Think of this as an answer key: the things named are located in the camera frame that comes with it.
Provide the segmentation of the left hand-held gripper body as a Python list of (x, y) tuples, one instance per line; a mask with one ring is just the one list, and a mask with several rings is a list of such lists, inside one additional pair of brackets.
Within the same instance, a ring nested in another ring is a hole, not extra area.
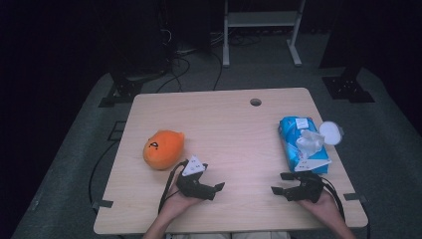
[(187, 197), (213, 200), (216, 194), (214, 187), (199, 181), (204, 171), (200, 159), (192, 155), (186, 160), (186, 165), (177, 177), (176, 185), (179, 191)]

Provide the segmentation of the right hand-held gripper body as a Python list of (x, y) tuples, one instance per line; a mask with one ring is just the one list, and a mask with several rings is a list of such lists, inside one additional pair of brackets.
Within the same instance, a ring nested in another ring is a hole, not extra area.
[(289, 201), (308, 199), (311, 202), (316, 203), (322, 193), (324, 183), (322, 182), (322, 178), (314, 172), (314, 169), (326, 165), (329, 165), (329, 162), (325, 162), (322, 159), (300, 160), (292, 172), (299, 176), (300, 185), (285, 189), (284, 196)]

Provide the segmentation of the blue wet wipe pack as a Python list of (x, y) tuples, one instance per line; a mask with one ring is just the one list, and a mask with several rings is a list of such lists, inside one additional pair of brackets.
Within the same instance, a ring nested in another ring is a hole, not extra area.
[(333, 121), (317, 126), (311, 118), (284, 117), (279, 123), (279, 134), (291, 172), (326, 174), (331, 159), (325, 147), (341, 143), (343, 130)]

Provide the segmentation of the white wet wipe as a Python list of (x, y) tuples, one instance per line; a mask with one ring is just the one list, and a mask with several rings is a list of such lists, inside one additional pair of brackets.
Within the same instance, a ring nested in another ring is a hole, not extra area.
[(297, 148), (304, 157), (310, 157), (321, 151), (323, 144), (324, 136), (308, 129), (302, 129), (300, 137), (296, 140)]

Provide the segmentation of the orange plush toy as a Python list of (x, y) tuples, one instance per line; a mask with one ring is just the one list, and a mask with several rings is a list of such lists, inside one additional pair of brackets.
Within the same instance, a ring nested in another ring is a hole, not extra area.
[(159, 130), (144, 145), (143, 159), (153, 169), (174, 165), (184, 150), (185, 135), (173, 130)]

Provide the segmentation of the person's left hand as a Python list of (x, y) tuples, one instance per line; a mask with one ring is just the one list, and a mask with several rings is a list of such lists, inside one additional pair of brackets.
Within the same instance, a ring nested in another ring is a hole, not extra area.
[(191, 206), (202, 202), (202, 199), (187, 197), (183, 195), (179, 188), (173, 184), (164, 199), (164, 204), (159, 212), (167, 221), (172, 221), (182, 215)]

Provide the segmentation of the person's right hand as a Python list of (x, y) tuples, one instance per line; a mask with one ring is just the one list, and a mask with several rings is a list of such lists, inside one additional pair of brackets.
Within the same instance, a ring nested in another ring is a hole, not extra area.
[(299, 200), (298, 205), (303, 207), (319, 222), (326, 226), (334, 225), (337, 222), (343, 222), (343, 218), (339, 213), (333, 196), (326, 190), (321, 193), (319, 200), (316, 203), (305, 199)]

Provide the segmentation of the grey table edge clip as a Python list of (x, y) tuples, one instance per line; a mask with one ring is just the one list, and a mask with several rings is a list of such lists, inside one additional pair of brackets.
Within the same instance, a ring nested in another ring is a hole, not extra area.
[(343, 196), (346, 201), (357, 200), (360, 203), (367, 202), (367, 198), (364, 195), (358, 193), (344, 193)]
[(113, 202), (109, 200), (94, 201), (92, 203), (92, 209), (99, 210), (101, 207), (112, 208), (112, 205)]

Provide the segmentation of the black stand base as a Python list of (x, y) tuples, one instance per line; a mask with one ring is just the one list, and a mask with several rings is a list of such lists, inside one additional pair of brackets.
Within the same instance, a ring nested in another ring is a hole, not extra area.
[(334, 100), (348, 100), (351, 103), (374, 103), (372, 95), (358, 82), (360, 67), (346, 67), (339, 76), (323, 77), (322, 81)]
[(100, 108), (112, 108), (116, 104), (132, 103), (140, 94), (144, 84), (157, 80), (167, 73), (166, 70), (152, 72), (128, 73), (111, 71), (112, 85), (105, 97), (100, 101)]

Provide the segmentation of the black floor frame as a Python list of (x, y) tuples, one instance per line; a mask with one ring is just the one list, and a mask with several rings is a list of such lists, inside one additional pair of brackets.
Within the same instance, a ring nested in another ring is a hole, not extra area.
[(120, 141), (125, 129), (126, 121), (117, 120), (108, 134), (108, 141)]

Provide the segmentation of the white metal stand frame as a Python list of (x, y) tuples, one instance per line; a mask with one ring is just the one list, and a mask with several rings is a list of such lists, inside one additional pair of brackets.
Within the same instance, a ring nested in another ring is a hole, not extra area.
[(263, 28), (263, 27), (292, 27), (293, 33), (287, 40), (293, 63), (300, 67), (303, 63), (296, 48), (307, 0), (300, 0), (299, 8), (295, 11), (277, 12), (230, 12), (229, 0), (225, 0), (223, 21), (222, 66), (230, 66), (229, 30), (231, 28)]

